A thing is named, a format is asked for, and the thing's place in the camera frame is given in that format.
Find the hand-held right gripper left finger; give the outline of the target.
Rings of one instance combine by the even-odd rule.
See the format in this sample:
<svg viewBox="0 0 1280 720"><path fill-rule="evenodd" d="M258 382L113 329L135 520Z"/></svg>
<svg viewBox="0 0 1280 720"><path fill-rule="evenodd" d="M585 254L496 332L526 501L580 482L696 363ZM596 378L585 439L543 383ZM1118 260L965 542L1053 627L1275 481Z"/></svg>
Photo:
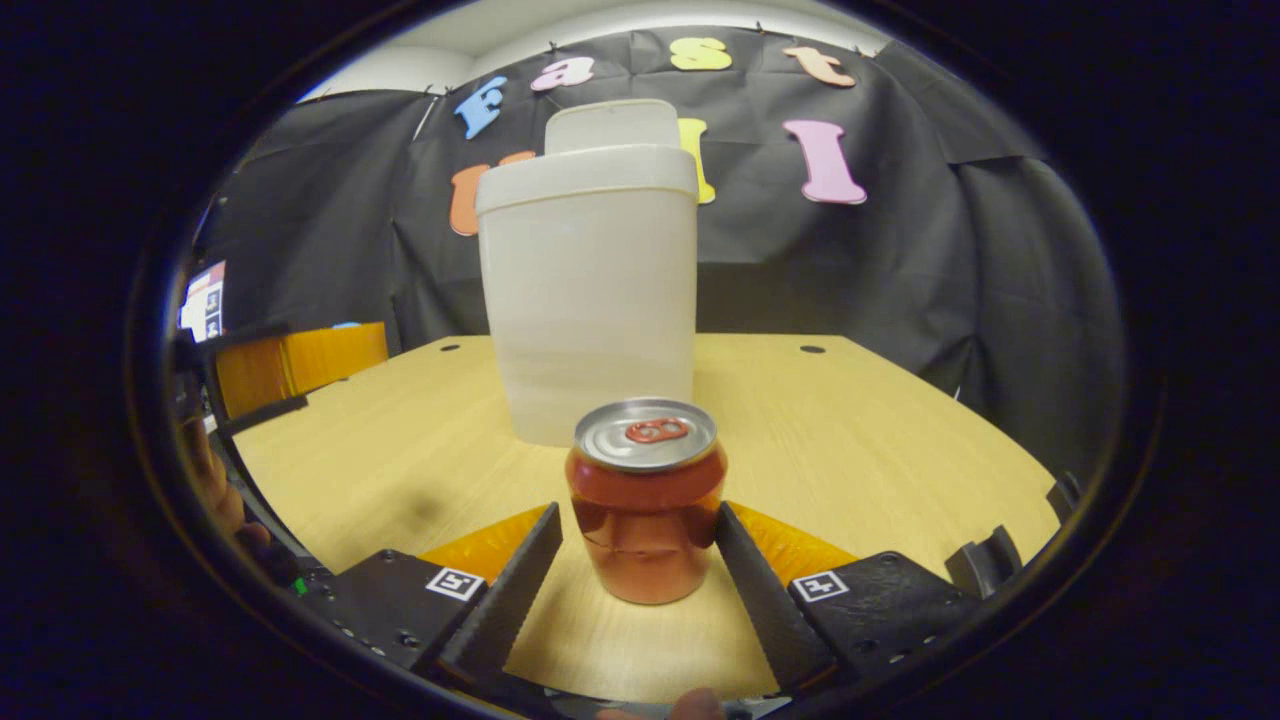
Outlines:
<svg viewBox="0 0 1280 720"><path fill-rule="evenodd" d="M300 579L300 601L367 653L465 689L502 687L563 539L550 502L424 556L381 550Z"/></svg>

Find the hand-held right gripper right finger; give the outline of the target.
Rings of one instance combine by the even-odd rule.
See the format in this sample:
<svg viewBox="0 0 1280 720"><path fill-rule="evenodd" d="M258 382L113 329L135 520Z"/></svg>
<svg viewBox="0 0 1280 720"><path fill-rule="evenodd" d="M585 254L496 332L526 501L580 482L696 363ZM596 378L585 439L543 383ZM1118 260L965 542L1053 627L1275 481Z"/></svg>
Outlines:
<svg viewBox="0 0 1280 720"><path fill-rule="evenodd" d="M887 676L940 644L979 603L893 551L786 570L765 551L787 530L731 502L716 521L721 557L782 694Z"/></svg>

